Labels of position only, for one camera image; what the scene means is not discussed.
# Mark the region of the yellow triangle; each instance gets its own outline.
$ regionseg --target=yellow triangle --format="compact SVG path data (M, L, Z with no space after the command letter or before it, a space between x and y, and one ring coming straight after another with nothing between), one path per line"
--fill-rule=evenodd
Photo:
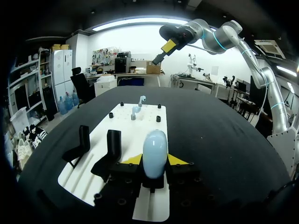
M182 160L178 159L177 157L174 157L173 155L170 155L170 154L168 154L168 161L169 161L170 165L176 165L176 164L185 165L185 164L189 164L188 162L182 161Z
M142 156L142 154L139 154L139 155L137 155L135 157L131 157L128 160L126 160L124 162L121 162L121 163L123 163L123 164L130 164L130 163L132 163L132 164L135 164L135 165L139 165L140 160L141 160L141 156Z

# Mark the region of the fluorescent light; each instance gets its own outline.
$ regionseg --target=fluorescent light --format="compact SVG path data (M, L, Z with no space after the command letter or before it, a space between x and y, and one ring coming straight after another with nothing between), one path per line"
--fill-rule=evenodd
M100 31L103 29L111 28L111 27L116 27L119 25L124 25L124 24L131 24L131 23L172 23L172 24L177 24L177 25L183 25L187 23L188 21L184 20L176 20L176 19L167 19L167 18L135 18L135 19L127 19L127 20L121 20L121 21L116 21L116 22L111 22L108 24L104 24L98 27L93 28L94 31Z
M285 68L283 68L283 67L280 67L280 66L276 66L279 70L282 70L282 71L284 71L284 72L286 72L286 73L289 73L290 75L292 75L292 76L297 76L297 74L295 73L295 72L293 72L293 71L291 71L291 70L288 70L288 69L285 69Z
M292 84L288 82L288 85L289 85L289 88L290 88L291 92L294 94L295 92L294 92L294 89L292 87Z

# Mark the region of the office chair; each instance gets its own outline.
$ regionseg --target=office chair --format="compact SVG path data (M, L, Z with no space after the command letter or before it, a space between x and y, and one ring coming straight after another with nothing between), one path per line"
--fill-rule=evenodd
M86 104L88 101L95 98L95 91L94 86L89 86L84 74L80 73L80 67L72 69L72 72L73 76L71 77L71 81L77 90L77 95L80 100L80 103L78 104L79 108L81 104Z

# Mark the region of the white robot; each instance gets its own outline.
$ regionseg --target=white robot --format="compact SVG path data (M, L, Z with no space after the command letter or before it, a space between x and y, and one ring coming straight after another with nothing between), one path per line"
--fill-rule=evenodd
M211 30L202 19L189 21L178 28L170 25L162 26L159 32L167 43L162 47L163 53L157 55L153 63L158 64L165 55L169 56L185 45L191 46L190 43L195 43L198 39L202 40L204 50L212 55L222 54L227 49L237 47L250 68L256 87L266 88L273 117L272 135L268 136L267 140L278 152L290 177L293 178L299 164L299 118L295 117L292 125L289 125L285 104L273 70L270 67L259 68L249 45L238 36L241 31L242 27L236 21L225 22L216 31Z

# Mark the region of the white refrigerator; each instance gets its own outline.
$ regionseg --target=white refrigerator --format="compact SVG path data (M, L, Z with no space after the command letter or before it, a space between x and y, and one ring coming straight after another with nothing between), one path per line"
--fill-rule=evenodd
M54 83L54 92L57 102L65 93L73 93L72 76L72 50L55 50L51 54L51 71Z

